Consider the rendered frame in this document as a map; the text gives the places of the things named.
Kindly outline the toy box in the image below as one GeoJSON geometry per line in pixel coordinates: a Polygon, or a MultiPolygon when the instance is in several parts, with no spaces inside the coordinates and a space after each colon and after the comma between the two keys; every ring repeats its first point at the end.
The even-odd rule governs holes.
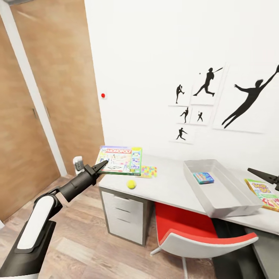
{"type": "Polygon", "coordinates": [[[215,159],[183,161],[184,176],[210,218],[249,215],[264,206],[249,188],[215,159]],[[209,173],[213,183],[199,184],[194,173],[209,173]]]}

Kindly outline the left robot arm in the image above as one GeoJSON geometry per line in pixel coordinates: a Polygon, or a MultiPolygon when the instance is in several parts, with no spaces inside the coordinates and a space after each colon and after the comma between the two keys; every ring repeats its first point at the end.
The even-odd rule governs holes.
{"type": "Polygon", "coordinates": [[[57,222],[49,220],[62,208],[55,196],[58,192],[70,202],[91,185],[96,185],[102,174],[97,172],[108,163],[105,160],[93,167],[84,166],[82,156],[73,160],[76,177],[64,186],[44,192],[34,201],[34,208],[23,226],[10,253],[0,269],[0,279],[38,279],[57,222]]]}

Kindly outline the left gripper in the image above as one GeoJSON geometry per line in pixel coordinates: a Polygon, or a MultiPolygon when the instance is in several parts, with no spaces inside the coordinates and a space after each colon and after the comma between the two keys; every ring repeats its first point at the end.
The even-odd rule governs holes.
{"type": "Polygon", "coordinates": [[[76,176],[70,181],[70,183],[76,188],[77,192],[81,194],[85,189],[91,185],[96,185],[97,179],[102,174],[97,172],[108,163],[108,160],[105,160],[93,167],[90,167],[88,164],[84,166],[84,172],[76,176]]]}

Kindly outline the board game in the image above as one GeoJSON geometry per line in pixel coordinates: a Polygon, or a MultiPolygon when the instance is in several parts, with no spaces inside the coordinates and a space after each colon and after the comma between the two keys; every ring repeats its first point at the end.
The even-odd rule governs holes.
{"type": "Polygon", "coordinates": [[[207,172],[194,173],[193,175],[199,184],[214,182],[213,177],[207,172]]]}
{"type": "Polygon", "coordinates": [[[98,174],[141,176],[143,148],[127,146],[102,146],[96,165],[108,160],[98,174]]]}
{"type": "Polygon", "coordinates": [[[264,202],[262,208],[279,212],[279,198],[266,183],[253,179],[245,179],[245,182],[249,189],[264,202]]]}

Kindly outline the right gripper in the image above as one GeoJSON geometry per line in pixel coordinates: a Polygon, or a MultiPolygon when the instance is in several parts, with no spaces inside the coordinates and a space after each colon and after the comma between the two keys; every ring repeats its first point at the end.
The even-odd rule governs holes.
{"type": "Polygon", "coordinates": [[[255,174],[256,176],[260,177],[261,179],[273,184],[276,184],[275,190],[279,191],[279,176],[274,176],[262,171],[258,171],[255,169],[248,168],[248,172],[255,174]]]}

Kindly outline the jigsaw puzzle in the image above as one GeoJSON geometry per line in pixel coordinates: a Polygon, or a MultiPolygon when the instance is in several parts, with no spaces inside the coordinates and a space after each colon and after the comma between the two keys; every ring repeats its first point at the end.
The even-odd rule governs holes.
{"type": "Polygon", "coordinates": [[[156,167],[141,166],[141,176],[140,177],[151,178],[152,174],[154,175],[154,177],[157,176],[156,167]]]}

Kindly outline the tennis ball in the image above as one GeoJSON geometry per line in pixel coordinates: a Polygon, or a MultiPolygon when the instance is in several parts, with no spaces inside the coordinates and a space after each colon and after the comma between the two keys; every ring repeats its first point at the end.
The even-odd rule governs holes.
{"type": "Polygon", "coordinates": [[[130,181],[127,183],[127,185],[128,185],[128,187],[129,187],[130,189],[133,189],[133,188],[135,187],[135,181],[130,180],[130,181]]]}

